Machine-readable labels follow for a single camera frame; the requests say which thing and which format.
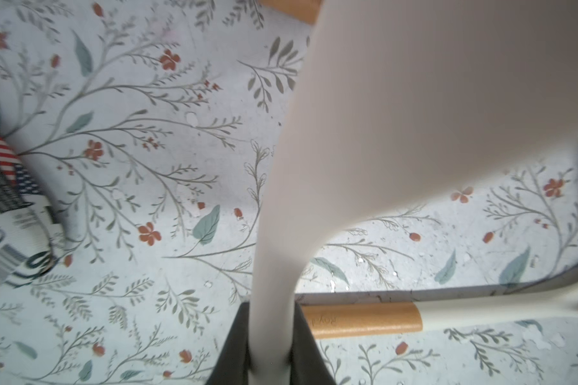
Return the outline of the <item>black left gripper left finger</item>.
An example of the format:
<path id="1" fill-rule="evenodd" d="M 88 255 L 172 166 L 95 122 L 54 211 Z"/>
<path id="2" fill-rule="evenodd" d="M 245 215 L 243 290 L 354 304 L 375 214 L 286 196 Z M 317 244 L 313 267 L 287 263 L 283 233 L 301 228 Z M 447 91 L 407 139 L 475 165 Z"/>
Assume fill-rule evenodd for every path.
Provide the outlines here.
<path id="1" fill-rule="evenodd" d="M 223 349 L 206 385 L 247 385 L 250 369 L 248 348 L 250 303 L 242 303 L 231 325 Z"/>

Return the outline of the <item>cream skimmer orange handle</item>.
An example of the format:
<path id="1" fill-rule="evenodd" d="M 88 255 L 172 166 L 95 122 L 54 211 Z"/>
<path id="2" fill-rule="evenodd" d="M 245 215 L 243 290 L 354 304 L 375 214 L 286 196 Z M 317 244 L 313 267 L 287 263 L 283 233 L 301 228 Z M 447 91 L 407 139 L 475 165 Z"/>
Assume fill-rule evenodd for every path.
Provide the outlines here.
<path id="1" fill-rule="evenodd" d="M 288 383 L 330 237 L 577 135 L 578 1 L 324 2 L 259 217 L 249 382 Z"/>

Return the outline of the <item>cream skimmer brown handle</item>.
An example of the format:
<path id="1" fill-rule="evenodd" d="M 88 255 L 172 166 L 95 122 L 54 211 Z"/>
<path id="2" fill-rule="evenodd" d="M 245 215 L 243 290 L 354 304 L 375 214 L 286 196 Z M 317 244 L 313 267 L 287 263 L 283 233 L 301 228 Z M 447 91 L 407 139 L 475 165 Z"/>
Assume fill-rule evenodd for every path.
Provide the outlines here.
<path id="1" fill-rule="evenodd" d="M 323 0 L 260 0 L 263 6 L 314 25 L 318 19 Z"/>

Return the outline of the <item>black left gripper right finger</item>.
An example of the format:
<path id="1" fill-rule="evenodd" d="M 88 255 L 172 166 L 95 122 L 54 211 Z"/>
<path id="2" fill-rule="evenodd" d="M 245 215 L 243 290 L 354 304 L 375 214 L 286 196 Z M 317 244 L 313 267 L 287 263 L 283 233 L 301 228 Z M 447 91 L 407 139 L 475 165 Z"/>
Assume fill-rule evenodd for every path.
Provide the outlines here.
<path id="1" fill-rule="evenodd" d="M 290 385 L 336 385 L 298 303 L 294 311 Z"/>

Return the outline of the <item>cream skimmer tan handle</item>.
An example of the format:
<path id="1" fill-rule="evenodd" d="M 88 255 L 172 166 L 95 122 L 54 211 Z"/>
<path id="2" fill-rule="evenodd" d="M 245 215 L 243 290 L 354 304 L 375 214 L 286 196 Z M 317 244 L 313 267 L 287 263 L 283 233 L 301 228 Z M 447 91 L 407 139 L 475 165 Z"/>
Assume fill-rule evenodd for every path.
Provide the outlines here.
<path id="1" fill-rule="evenodd" d="M 420 303 L 304 306 L 315 338 L 392 335 L 558 317 L 578 318 L 578 284 L 539 293 Z"/>

